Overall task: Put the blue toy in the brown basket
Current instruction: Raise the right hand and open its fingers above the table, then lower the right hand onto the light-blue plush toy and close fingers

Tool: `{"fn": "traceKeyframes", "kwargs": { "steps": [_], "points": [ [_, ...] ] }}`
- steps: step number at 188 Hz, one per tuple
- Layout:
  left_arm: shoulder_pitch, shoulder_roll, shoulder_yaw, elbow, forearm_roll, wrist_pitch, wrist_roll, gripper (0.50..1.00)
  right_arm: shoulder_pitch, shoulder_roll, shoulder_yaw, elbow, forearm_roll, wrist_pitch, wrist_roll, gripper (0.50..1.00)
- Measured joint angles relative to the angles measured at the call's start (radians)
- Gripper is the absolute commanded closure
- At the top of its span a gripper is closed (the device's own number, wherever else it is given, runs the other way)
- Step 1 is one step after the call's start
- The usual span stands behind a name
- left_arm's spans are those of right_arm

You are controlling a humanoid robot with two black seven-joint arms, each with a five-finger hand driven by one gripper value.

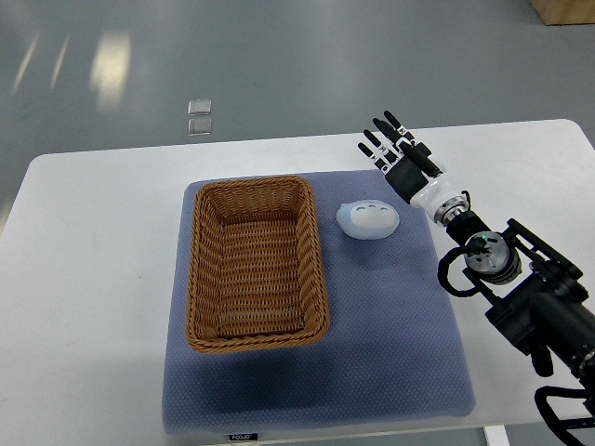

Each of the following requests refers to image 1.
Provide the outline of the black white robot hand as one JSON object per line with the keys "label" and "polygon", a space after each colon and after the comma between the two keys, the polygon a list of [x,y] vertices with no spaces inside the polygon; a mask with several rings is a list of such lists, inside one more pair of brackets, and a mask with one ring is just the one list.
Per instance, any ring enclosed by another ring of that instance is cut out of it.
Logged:
{"label": "black white robot hand", "polygon": [[374,126],[388,139],[393,148],[385,146],[370,130],[364,136],[382,153],[385,161],[364,143],[359,150],[382,173],[399,197],[415,208],[423,209],[432,220],[453,220],[458,216],[458,192],[450,176],[430,150],[416,142],[413,134],[390,112],[386,120],[374,118]]}

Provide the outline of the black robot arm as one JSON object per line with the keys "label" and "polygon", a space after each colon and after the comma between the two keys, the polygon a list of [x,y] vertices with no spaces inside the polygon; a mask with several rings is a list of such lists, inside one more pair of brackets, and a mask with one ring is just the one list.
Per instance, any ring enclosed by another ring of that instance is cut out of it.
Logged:
{"label": "black robot arm", "polygon": [[381,135],[365,130],[369,142],[360,151],[403,201],[424,210],[456,243],[439,262],[441,287],[459,298],[483,295],[488,321],[530,357],[538,375],[551,376],[558,357],[593,391],[594,315],[584,305],[581,271],[514,219],[491,231],[472,211],[469,193],[451,187],[430,149],[392,113],[373,123]]}

